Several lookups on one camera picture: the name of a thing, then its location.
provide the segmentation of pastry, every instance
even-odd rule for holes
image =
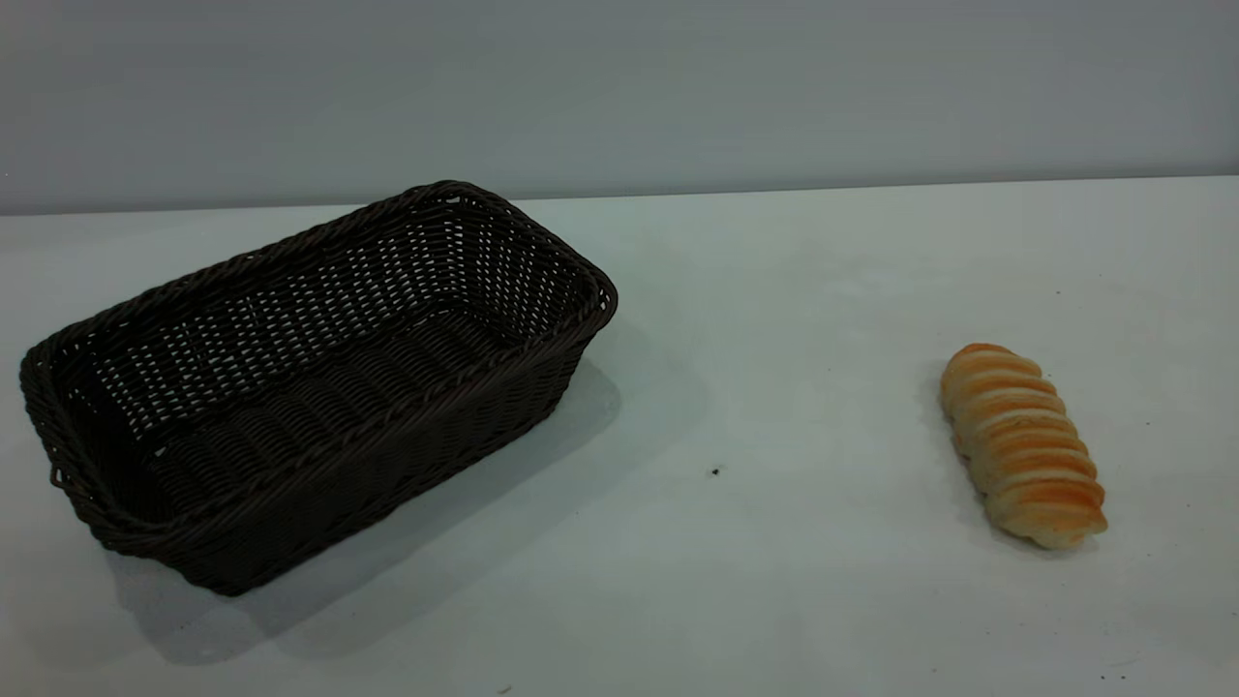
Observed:
[[[942,375],[942,406],[994,525],[1048,550],[1106,530],[1097,465],[1037,364],[965,345]]]

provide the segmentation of wall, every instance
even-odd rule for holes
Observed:
[[[0,0],[0,212],[1239,171],[1239,1]]]

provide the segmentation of tabletop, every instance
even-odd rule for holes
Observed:
[[[17,364],[348,208],[0,218],[14,695],[1239,693],[1239,177],[520,207],[620,290],[556,413],[235,599],[98,546]],[[1109,532],[989,526],[935,399],[973,340],[1052,376]]]

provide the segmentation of wicker basket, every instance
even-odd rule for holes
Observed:
[[[239,595],[546,418],[615,308],[567,244],[446,181],[61,329],[21,387],[104,547]]]

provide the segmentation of basket rim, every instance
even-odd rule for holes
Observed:
[[[56,352],[66,344],[74,344],[92,336],[99,328],[124,326],[128,319],[134,318],[139,310],[146,310],[152,305],[171,303],[187,292],[201,293],[221,285],[227,286],[229,279],[249,271],[256,264],[278,264],[279,260],[289,255],[306,253],[307,248],[321,248],[323,243],[330,244],[336,236],[347,236],[341,233],[341,228],[364,225],[374,218],[392,213],[393,208],[408,207],[431,196],[450,196],[453,192],[468,194],[502,210],[514,222],[529,225],[532,233],[541,236],[551,248],[563,253],[569,261],[577,266],[581,277],[589,285],[589,295],[595,300],[584,302],[576,312],[564,317],[551,329],[508,348],[484,363],[445,375],[442,380],[427,390],[411,395],[363,423],[335,435],[328,442],[264,473],[247,487],[209,499],[165,521],[149,521],[134,516],[119,505],[110,488],[93,482],[94,478],[90,475],[92,470],[97,469],[95,464],[84,454],[82,435],[69,418],[68,410],[56,391],[50,368],[50,359]],[[342,244],[339,248],[348,248],[348,244]],[[532,219],[524,210],[476,184],[442,180],[409,188],[403,193],[369,203],[252,251],[243,251],[151,287],[88,318],[73,322],[30,348],[21,361],[20,383],[26,401],[26,412],[52,464],[51,483],[69,496],[78,517],[90,525],[97,536],[105,531],[108,541],[119,546],[139,541],[146,545],[152,537],[178,539],[178,542],[188,542],[191,537],[207,536],[227,527],[235,519],[252,513],[254,508],[261,508],[259,504],[265,505],[268,501],[282,498],[294,488],[312,484],[317,478],[333,472],[343,461],[375,446],[389,431],[415,428],[471,397],[484,395],[488,387],[566,352],[574,343],[592,337],[611,321],[611,317],[615,316],[616,301],[615,284],[601,269],[556,234]],[[53,437],[52,425],[63,433],[63,439]],[[53,448],[50,441],[63,441],[63,446],[58,449]],[[92,514],[89,515],[90,520],[87,520],[83,514]]]

